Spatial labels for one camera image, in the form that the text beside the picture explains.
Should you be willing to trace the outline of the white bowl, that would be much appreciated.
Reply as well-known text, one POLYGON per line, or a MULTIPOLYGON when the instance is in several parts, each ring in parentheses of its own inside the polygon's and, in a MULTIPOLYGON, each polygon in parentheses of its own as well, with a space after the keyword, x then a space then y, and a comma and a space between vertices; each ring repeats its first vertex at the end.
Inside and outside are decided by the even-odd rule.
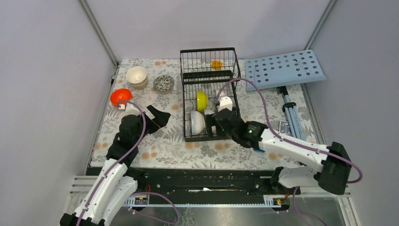
POLYGON ((191 111, 191 132, 192 135, 199 135, 205 128, 205 118, 198 111, 191 111))
POLYGON ((204 110, 204 115, 205 115, 205 116, 212 115, 212 114, 214 114, 214 113, 215 113, 215 112, 212 111, 212 110, 210 110, 210 109, 205 109, 205 110, 204 110))

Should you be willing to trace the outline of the pink patterned bowl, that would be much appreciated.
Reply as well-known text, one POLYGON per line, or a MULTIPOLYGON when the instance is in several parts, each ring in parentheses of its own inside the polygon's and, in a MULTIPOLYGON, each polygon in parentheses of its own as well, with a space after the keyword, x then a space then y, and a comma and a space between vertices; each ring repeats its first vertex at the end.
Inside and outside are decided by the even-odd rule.
POLYGON ((174 87, 174 84, 175 80, 171 76, 161 75, 154 80, 153 87, 159 92, 168 92, 174 87))

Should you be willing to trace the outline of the plain beige bowl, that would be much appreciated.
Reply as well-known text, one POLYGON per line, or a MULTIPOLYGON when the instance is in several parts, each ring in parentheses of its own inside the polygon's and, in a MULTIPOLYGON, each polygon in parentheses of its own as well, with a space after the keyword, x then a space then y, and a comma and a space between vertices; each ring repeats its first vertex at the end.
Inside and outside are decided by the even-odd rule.
POLYGON ((130 83, 130 85, 134 88, 134 89, 144 89, 148 86, 148 78, 146 78, 144 81, 139 82, 139 83, 130 83))

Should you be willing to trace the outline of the orange bowl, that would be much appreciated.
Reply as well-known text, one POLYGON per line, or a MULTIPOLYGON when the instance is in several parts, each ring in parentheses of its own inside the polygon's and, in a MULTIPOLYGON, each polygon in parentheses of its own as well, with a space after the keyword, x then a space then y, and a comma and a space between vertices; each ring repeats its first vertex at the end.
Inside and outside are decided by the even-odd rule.
POLYGON ((113 106, 118 107, 118 102, 121 100, 131 100, 133 95, 129 89, 117 89, 110 95, 110 102, 113 106))

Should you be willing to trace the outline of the black wire dish rack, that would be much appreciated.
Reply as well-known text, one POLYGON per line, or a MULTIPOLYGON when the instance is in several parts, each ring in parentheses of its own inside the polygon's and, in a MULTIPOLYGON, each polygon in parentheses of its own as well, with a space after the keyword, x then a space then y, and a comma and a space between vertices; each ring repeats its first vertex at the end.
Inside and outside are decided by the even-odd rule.
POLYGON ((191 132, 191 111, 197 111, 196 91, 203 91, 208 97, 207 109, 218 111, 218 91, 231 98, 233 108, 239 111, 237 98, 237 83, 231 83, 226 88, 224 84, 241 77, 236 50, 234 47, 184 49, 180 51, 180 78, 184 100, 184 140, 186 142, 207 141, 206 130, 199 135, 191 132), (221 70, 211 68, 212 61, 221 61, 221 70))

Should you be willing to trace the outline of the beige patterned bowl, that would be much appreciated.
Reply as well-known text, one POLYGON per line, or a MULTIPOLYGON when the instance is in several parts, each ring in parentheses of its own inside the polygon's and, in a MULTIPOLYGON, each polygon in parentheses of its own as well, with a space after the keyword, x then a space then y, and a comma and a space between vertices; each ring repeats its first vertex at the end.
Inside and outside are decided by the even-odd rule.
POLYGON ((126 79, 131 84, 142 83, 147 80, 147 70, 141 66, 132 67, 127 71, 126 79))

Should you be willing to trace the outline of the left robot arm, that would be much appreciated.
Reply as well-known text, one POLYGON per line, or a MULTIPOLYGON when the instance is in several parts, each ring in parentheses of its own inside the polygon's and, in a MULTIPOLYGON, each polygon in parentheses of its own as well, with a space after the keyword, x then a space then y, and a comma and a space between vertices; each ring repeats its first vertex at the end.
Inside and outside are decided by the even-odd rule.
POLYGON ((72 214, 63 214, 60 225, 108 226, 131 194, 145 190, 144 172, 129 170, 129 167, 138 154, 142 139, 165 127, 171 116, 152 105, 147 106, 147 109, 153 118, 139 110, 138 114, 126 115, 121 119, 119 131, 95 183, 72 214))

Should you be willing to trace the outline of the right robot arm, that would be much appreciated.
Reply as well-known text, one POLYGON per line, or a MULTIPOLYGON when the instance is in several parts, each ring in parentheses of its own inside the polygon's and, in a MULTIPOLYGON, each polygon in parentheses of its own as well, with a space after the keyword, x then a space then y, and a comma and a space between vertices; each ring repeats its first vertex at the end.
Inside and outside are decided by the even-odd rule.
POLYGON ((270 188, 276 194, 297 186, 319 186, 336 195, 345 192, 352 166, 344 146, 338 142, 309 143, 276 132, 260 122, 245 122, 228 109, 206 115, 205 125, 207 130, 215 126, 245 148, 280 153, 303 163, 303 167, 275 169, 270 188))

